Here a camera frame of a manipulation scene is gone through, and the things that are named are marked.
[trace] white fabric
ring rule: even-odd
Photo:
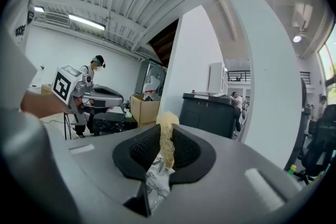
[[[317,119],[321,118],[324,113],[325,106],[323,104],[319,104],[319,109],[317,111]]]
[[[80,72],[84,73],[84,74],[89,74],[91,77],[91,81],[93,81],[93,77],[95,75],[94,71],[91,69],[90,65],[87,65],[88,68],[86,68],[86,66],[83,66],[79,69]]]
[[[241,96],[237,96],[237,98],[235,98],[236,101],[239,101],[239,103],[237,104],[237,107],[239,107],[240,111],[243,110],[243,97]]]
[[[2,14],[1,24],[23,53],[34,16],[32,0],[8,0]]]
[[[0,19],[1,108],[19,109],[36,74],[36,68],[24,55],[34,14],[31,0],[8,0],[3,10]]]

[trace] black chair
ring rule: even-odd
[[[316,133],[307,149],[301,157],[305,170],[294,173],[299,177],[298,181],[304,181],[306,185],[332,161],[332,153],[336,150],[336,105],[327,106],[323,117],[318,119]]]

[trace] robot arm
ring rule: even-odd
[[[121,94],[108,87],[93,86],[90,75],[83,74],[70,65],[57,68],[52,92],[75,115],[72,125],[86,125],[90,114],[101,113],[112,106],[120,106],[124,111],[124,99]],[[78,107],[74,98],[82,98],[84,105]]]

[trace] ceiling light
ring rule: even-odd
[[[34,9],[35,9],[36,12],[44,12],[44,8],[43,7],[35,6]]]
[[[293,41],[294,41],[295,43],[297,43],[297,42],[300,42],[301,39],[302,39],[301,36],[295,36],[294,39],[293,39]]]
[[[100,30],[103,30],[103,31],[105,30],[105,25],[95,23],[95,22],[93,22],[93,21],[91,21],[91,20],[87,20],[87,19],[81,18],[81,17],[79,17],[79,16],[77,16],[77,15],[69,14],[69,18],[70,18],[71,20],[76,20],[76,21],[78,21],[78,22],[80,22],[80,23],[83,23],[83,24],[87,24],[87,25],[93,26],[93,27],[98,28],[98,29],[100,29]]]

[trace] railing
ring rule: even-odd
[[[251,71],[250,70],[228,71],[227,79],[228,81],[251,82]]]
[[[250,70],[238,70],[238,71],[228,71],[227,72],[228,81],[240,81],[240,82],[251,82],[251,71]],[[310,85],[310,72],[300,72],[301,78],[305,81],[306,85]]]
[[[310,85],[310,72],[300,72],[300,76],[303,78],[306,85]]]

